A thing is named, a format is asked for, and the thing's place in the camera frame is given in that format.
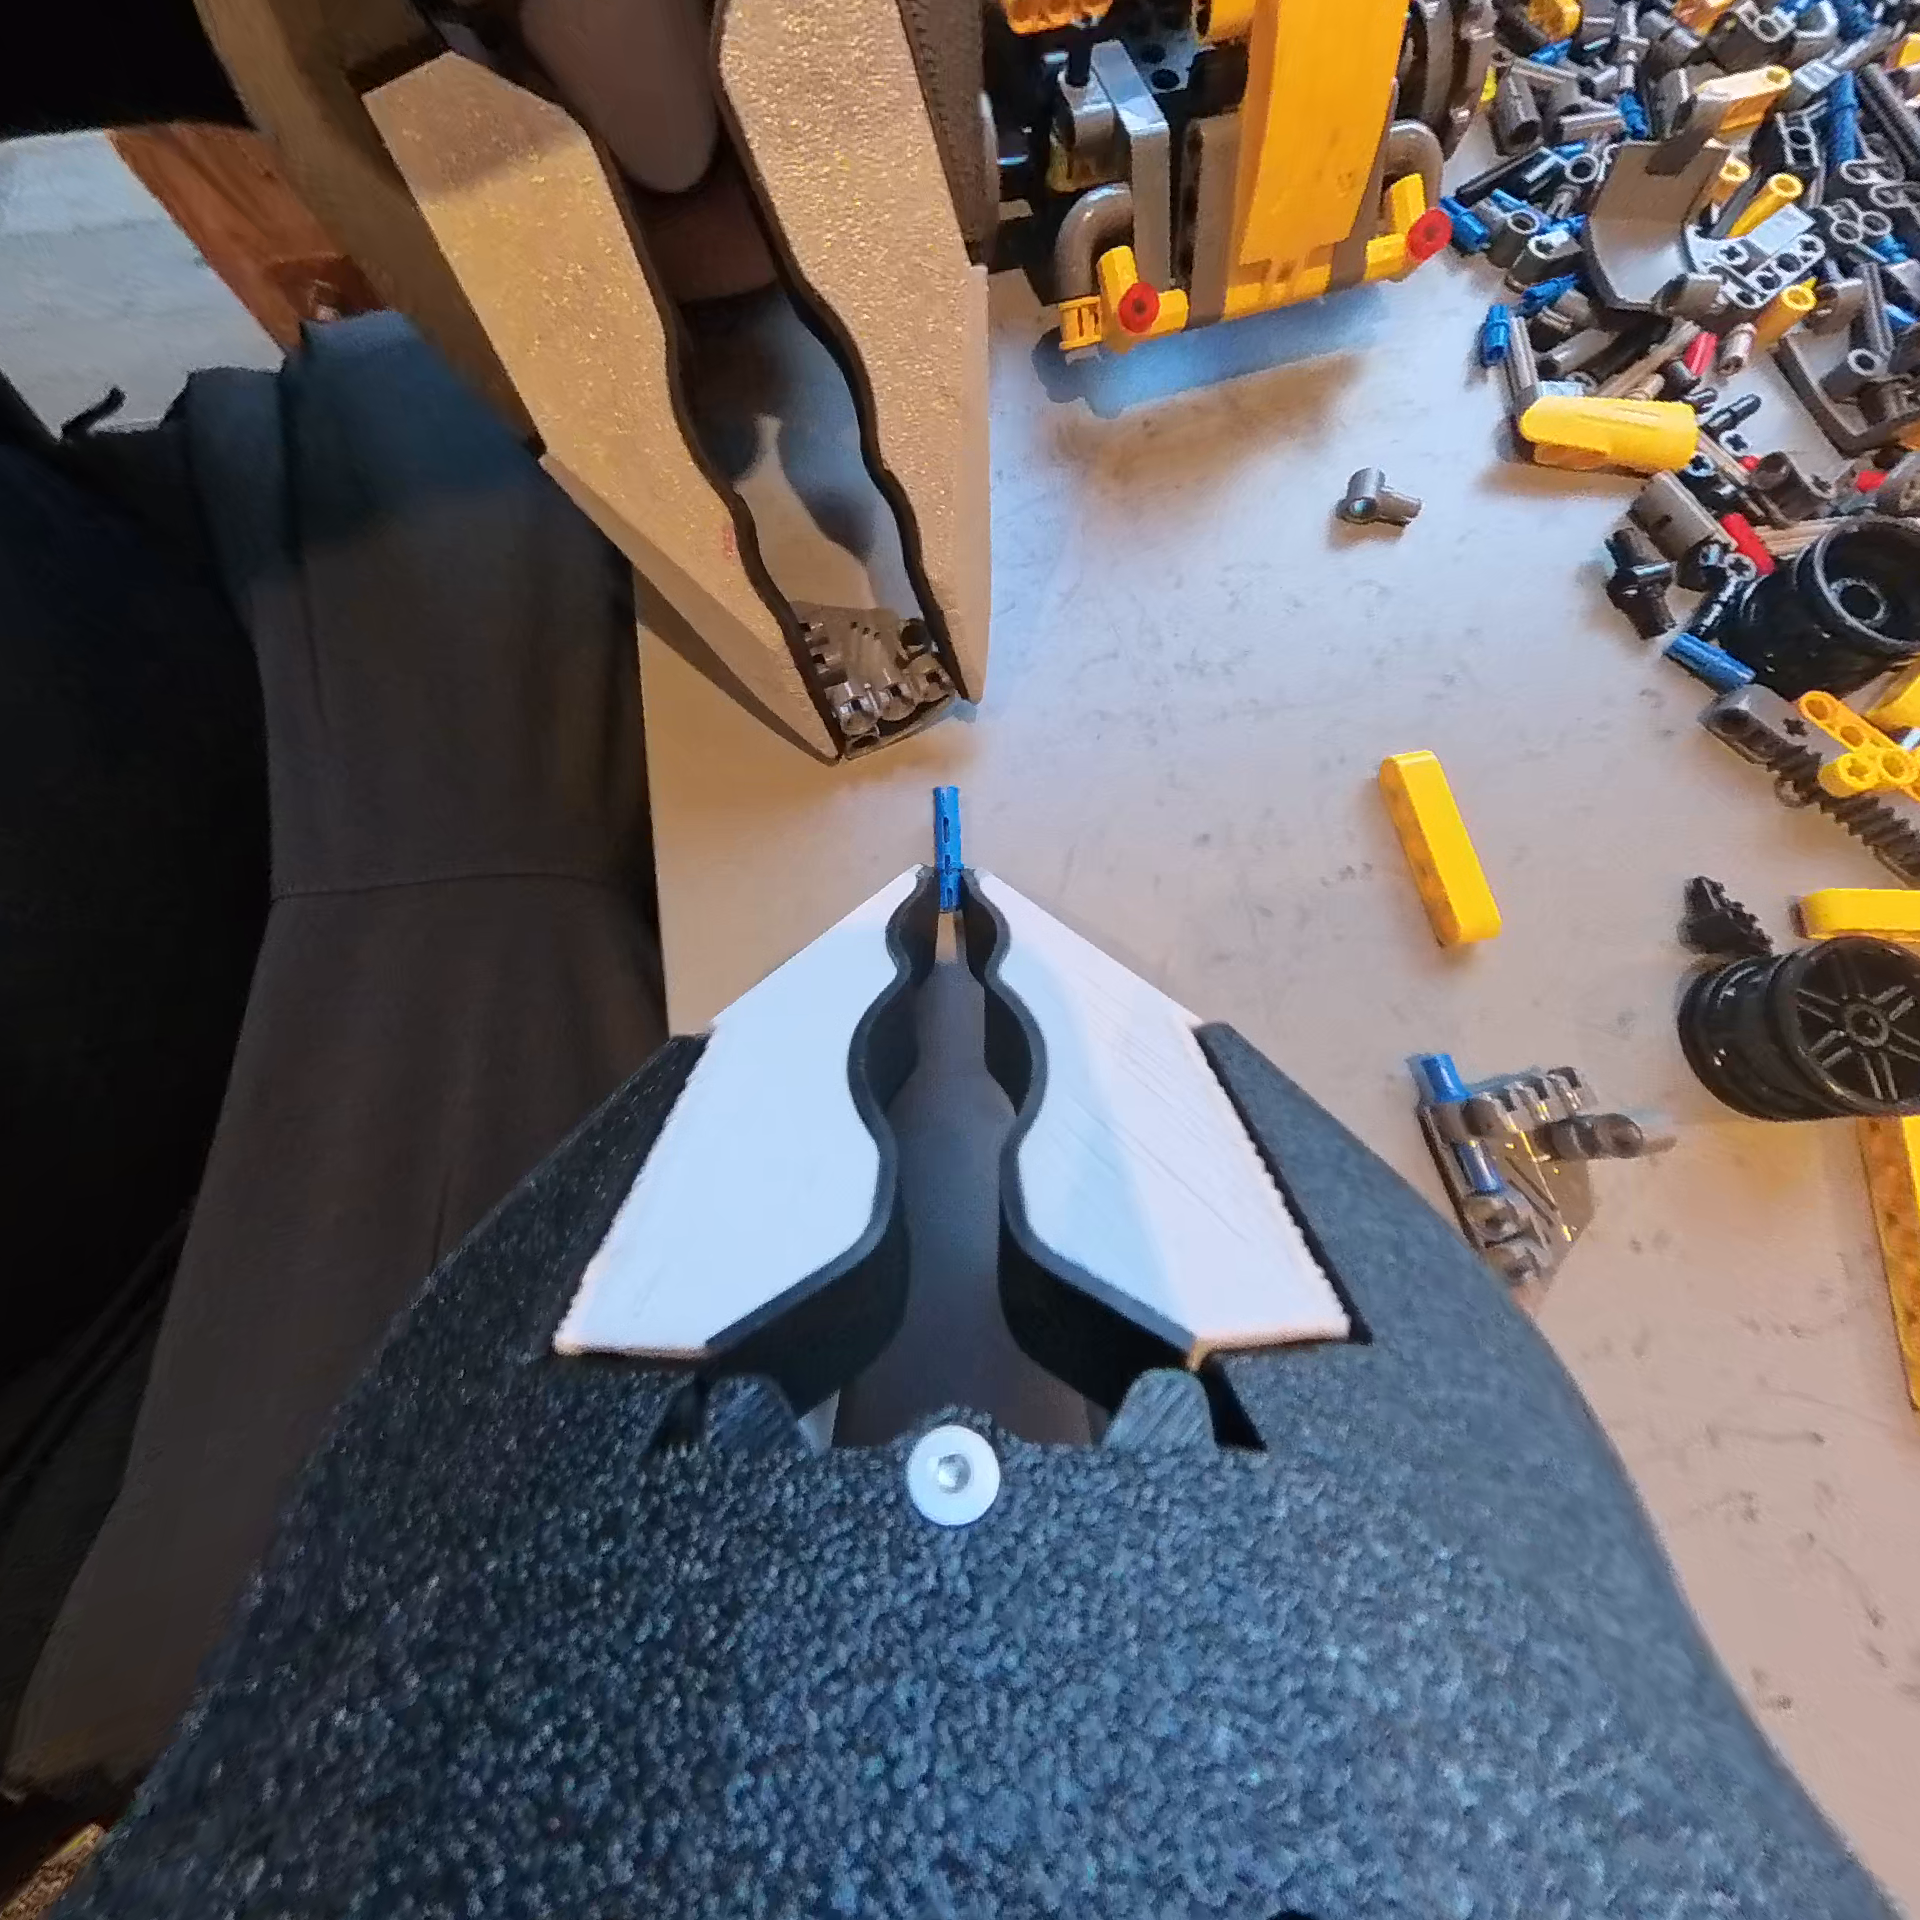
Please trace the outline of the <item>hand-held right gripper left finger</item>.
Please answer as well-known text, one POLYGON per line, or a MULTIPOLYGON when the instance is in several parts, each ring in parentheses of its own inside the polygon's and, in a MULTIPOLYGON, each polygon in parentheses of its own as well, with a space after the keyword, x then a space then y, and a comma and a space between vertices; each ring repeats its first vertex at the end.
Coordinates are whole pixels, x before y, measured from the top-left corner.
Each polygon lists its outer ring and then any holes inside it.
POLYGON ((907 1195, 892 1103, 916 1077, 916 990, 939 946, 939 873, 896 873, 694 1039, 555 1357, 689 1380, 769 1380, 835 1408, 907 1316, 907 1195))

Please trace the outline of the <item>pile of toy brick pieces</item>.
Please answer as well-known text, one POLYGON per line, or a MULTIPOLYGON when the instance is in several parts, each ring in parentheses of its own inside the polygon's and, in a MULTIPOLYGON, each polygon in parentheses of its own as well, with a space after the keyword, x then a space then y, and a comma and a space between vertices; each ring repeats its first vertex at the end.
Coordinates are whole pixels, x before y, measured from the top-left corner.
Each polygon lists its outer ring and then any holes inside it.
MULTIPOLYGON (((1442 213, 1506 276, 1483 370, 1512 453, 1636 486, 1605 610, 1706 691, 1706 745, 1890 873, 1791 900, 1776 952, 1920 946, 1920 667, 1783 706, 1715 645, 1815 535, 1920 522, 1920 9, 1498 0, 1468 128, 1492 173, 1442 213)), ((1920 1115, 1837 1123, 1920 1394, 1920 1115)))

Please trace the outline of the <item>small grey brick assembly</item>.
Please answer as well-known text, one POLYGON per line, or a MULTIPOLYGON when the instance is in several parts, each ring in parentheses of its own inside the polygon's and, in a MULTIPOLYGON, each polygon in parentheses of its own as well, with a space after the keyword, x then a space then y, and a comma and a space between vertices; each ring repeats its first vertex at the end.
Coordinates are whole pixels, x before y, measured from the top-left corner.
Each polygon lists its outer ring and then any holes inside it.
POLYGON ((1429 1143, 1429 1170, 1451 1199, 1461 1244, 1538 1299, 1563 1268, 1563 1252, 1588 1229, 1588 1170, 1595 1161, 1668 1161, 1672 1123, 1650 1107, 1605 1107, 1584 1070, 1524 1070, 1483 1077, 1447 1047, 1413 1056, 1413 1115, 1429 1143))

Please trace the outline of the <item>grey desk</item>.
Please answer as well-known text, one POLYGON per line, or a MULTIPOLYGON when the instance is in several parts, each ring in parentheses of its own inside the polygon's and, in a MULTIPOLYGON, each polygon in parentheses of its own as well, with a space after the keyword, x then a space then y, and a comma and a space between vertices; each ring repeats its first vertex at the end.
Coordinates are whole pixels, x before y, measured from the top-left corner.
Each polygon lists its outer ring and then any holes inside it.
POLYGON ((1506 453, 1492 297, 1442 252, 1070 366, 1027 269, 989 276, 978 710, 823 773, 646 636, 666 1026, 896 884, 962 784, 977 862, 1258 1039, 1429 1199, 1413 1047, 1672 1115, 1668 1161, 1595 1172, 1538 1328, 1750 1717, 1920 1913, 1920 1414, 1857 1143, 1726 1115, 1672 1047, 1693 873, 1776 941, 1890 873, 1706 745, 1706 691, 1605 610, 1622 486, 1506 453), (1352 468, 1425 518, 1333 522, 1352 468), (1429 941, 1390 754, 1447 761, 1492 946, 1429 941))

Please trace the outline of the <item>yellow toy beam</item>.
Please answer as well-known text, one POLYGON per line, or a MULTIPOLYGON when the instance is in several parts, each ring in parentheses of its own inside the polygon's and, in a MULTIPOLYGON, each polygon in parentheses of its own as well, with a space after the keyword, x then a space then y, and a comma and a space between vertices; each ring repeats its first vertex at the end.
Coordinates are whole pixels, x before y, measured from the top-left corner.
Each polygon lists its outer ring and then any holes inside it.
POLYGON ((1461 825, 1461 806, 1447 784, 1447 761, 1442 754, 1390 754, 1381 761, 1381 806, 1399 818, 1399 848, 1401 848, 1413 900, 1429 917, 1429 941, 1442 946, 1492 946, 1506 922, 1498 922, 1498 886, 1483 873, 1483 848, 1461 825))

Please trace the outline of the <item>yellow black toy brick vehicle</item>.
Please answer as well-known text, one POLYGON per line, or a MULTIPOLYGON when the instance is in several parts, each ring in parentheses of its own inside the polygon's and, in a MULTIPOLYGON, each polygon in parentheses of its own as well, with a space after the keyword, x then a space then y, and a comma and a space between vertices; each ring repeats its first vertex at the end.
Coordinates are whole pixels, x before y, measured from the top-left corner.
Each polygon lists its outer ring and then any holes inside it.
POLYGON ((1102 366, 1413 276, 1498 64, 1492 0, 989 0, 999 213, 1102 366))

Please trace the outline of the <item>person's left hand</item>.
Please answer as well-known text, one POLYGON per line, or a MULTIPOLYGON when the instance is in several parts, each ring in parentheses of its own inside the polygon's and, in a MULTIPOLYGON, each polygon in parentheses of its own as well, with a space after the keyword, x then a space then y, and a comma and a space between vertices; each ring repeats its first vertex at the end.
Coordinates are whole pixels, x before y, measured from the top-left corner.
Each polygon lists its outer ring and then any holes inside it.
POLYGON ((638 196, 638 224, 676 305, 725 305, 725 297, 780 292, 780 252, 733 173, 707 173, 689 196, 638 196))

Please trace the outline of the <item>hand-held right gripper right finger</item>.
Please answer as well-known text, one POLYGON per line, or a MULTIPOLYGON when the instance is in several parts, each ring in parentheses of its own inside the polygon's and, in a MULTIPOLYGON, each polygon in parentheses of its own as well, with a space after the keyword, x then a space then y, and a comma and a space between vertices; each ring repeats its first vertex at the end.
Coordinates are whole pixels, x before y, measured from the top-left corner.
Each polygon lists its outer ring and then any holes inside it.
POLYGON ((1108 1431, 1184 1380, 1220 1445, 1258 1458, 1230 1359, 1345 1348, 1352 1309, 1201 1047, 1201 1019, 1076 922, 962 873, 999 1143, 999 1309, 1027 1359, 1108 1431))

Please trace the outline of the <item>grey toy panel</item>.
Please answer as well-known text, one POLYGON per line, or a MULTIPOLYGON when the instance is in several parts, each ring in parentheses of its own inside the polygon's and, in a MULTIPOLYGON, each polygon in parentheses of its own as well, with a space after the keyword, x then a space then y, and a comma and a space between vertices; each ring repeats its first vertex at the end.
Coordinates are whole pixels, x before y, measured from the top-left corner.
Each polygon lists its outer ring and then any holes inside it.
POLYGON ((923 620, 796 600, 796 645, 849 761, 923 738, 960 706, 950 650, 923 620))

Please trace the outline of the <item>black toy wheel hub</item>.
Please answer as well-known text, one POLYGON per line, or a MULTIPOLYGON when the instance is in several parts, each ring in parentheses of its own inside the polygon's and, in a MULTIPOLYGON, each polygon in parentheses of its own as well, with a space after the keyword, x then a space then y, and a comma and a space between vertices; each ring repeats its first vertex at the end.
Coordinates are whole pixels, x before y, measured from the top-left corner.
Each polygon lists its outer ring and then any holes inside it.
POLYGON ((1920 1115, 1920 952, 1893 941, 1736 952, 1682 990, 1672 1039, 1736 1115, 1920 1115))
POLYGON ((1857 691, 1920 664, 1920 535, 1850 518, 1762 576, 1715 636, 1771 691, 1857 691))

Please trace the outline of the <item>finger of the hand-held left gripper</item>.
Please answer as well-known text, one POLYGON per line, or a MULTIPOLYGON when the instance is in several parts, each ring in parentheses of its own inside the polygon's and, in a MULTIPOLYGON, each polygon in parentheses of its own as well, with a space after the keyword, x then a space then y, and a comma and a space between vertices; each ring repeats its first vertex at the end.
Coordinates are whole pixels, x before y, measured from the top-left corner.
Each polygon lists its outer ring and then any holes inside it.
POLYGON ((989 269, 896 0, 718 0, 718 109, 960 678, 989 686, 989 269))
POLYGON ((849 761, 751 518, 705 453, 676 305, 648 292, 594 128, 527 81, 374 81, 361 119, 527 401, 550 486, 638 558, 733 706, 812 761, 849 761))

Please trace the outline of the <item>wooden post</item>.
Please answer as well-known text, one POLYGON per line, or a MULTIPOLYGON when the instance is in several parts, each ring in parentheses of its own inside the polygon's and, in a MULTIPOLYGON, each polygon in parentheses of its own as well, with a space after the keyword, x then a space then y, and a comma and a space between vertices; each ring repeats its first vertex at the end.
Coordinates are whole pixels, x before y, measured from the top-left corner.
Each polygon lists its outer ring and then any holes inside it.
POLYGON ((356 319, 389 297, 356 252, 295 200, 252 128, 108 128, 134 189, 187 227, 224 292, 295 345, 307 319, 356 319))

